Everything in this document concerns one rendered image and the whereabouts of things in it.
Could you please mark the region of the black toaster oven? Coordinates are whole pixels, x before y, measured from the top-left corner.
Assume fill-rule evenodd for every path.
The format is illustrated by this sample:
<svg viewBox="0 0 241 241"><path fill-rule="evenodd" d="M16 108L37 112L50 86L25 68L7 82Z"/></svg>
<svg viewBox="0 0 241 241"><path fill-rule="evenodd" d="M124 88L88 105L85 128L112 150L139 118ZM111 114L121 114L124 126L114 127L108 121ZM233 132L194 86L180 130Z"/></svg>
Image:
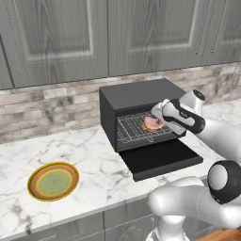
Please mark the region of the black toaster oven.
<svg viewBox="0 0 241 241"><path fill-rule="evenodd" d="M115 152L119 153L171 140L157 139L154 142L140 140L122 143L118 141L118 128L120 127L118 117L151 112L152 108L159 102L165 99L179 99L184 94L184 90L166 78L99 88L101 125Z"/></svg>

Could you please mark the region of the grey drawer front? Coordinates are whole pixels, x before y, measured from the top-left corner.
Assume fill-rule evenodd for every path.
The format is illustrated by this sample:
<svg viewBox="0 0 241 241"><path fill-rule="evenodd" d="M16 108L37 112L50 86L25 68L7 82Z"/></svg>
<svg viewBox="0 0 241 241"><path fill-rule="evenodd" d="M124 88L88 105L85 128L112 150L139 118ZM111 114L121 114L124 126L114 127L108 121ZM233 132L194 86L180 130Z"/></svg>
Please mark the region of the grey drawer front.
<svg viewBox="0 0 241 241"><path fill-rule="evenodd" d="M104 216L105 241L146 241L153 227L153 215L133 220Z"/></svg>
<svg viewBox="0 0 241 241"><path fill-rule="evenodd" d="M13 241L104 241L103 214L83 217Z"/></svg>
<svg viewBox="0 0 241 241"><path fill-rule="evenodd" d="M147 199L125 202L104 211L104 227L111 229L151 213Z"/></svg>

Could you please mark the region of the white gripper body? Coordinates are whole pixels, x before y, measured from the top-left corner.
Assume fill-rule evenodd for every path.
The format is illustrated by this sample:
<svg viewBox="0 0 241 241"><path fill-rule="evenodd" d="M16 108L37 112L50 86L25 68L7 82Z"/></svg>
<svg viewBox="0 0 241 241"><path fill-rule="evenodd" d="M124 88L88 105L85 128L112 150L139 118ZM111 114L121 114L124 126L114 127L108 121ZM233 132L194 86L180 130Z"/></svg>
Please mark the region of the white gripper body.
<svg viewBox="0 0 241 241"><path fill-rule="evenodd" d="M164 121L164 103L160 102L156 104L152 110L152 114L161 121Z"/></svg>

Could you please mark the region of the yellow and green round plate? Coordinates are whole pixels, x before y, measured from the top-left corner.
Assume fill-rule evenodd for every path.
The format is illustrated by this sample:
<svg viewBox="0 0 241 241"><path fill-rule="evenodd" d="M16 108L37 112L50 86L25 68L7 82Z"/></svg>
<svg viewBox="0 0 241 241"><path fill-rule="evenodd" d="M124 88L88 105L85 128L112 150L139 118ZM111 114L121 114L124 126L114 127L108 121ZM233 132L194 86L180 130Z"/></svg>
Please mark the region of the yellow and green round plate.
<svg viewBox="0 0 241 241"><path fill-rule="evenodd" d="M67 162L52 162L28 178L27 191L38 201L58 201L70 195L79 183L77 168Z"/></svg>

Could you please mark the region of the black toaster oven door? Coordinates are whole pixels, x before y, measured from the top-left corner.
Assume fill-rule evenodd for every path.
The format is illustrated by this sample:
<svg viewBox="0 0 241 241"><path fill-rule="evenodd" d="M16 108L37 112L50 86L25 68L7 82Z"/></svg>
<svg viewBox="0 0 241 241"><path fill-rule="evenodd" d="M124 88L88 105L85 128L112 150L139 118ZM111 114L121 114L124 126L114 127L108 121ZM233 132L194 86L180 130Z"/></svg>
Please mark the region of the black toaster oven door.
<svg viewBox="0 0 241 241"><path fill-rule="evenodd" d="M119 152L135 182L201 164L203 158L178 139Z"/></svg>

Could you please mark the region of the orange-brown bread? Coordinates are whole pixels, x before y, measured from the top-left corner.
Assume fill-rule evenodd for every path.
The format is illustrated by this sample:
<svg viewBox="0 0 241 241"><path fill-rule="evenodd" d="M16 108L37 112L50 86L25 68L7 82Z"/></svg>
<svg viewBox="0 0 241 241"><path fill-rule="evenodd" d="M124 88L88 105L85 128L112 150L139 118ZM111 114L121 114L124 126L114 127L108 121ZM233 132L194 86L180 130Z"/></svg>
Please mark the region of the orange-brown bread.
<svg viewBox="0 0 241 241"><path fill-rule="evenodd" d="M148 132L154 132L153 129L150 129L150 128L148 128L148 127L145 125L145 122L144 122L144 121L142 122L142 129L143 129L143 130L146 130L146 131L148 131Z"/></svg>

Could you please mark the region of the pink steak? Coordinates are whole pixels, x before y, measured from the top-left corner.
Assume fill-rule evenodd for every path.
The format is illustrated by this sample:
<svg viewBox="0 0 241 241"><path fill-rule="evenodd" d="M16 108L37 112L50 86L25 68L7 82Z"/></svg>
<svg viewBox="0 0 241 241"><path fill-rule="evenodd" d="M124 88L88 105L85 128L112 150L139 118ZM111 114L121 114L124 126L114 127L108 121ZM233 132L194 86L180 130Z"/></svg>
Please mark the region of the pink steak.
<svg viewBox="0 0 241 241"><path fill-rule="evenodd" d="M152 117L146 117L144 124L150 130L161 129L165 125L161 120Z"/></svg>

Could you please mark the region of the grey wooden cupboard door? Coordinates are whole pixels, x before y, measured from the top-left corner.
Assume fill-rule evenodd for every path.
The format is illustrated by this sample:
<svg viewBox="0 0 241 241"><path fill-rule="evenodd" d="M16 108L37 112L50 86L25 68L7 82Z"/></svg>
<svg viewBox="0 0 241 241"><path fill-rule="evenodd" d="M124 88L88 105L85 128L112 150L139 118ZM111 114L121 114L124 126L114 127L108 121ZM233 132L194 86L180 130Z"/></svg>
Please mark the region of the grey wooden cupboard door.
<svg viewBox="0 0 241 241"><path fill-rule="evenodd" d="M8 67L8 60L4 50L2 38L0 36L0 90L11 88L14 88L14 85L11 79L11 74Z"/></svg>
<svg viewBox="0 0 241 241"><path fill-rule="evenodd" d="M206 66L240 61L241 0L215 0L201 64Z"/></svg>
<svg viewBox="0 0 241 241"><path fill-rule="evenodd" d="M17 88L108 76L106 0L0 0Z"/></svg>
<svg viewBox="0 0 241 241"><path fill-rule="evenodd" d="M108 0L109 74L200 65L207 4L207 0Z"/></svg>

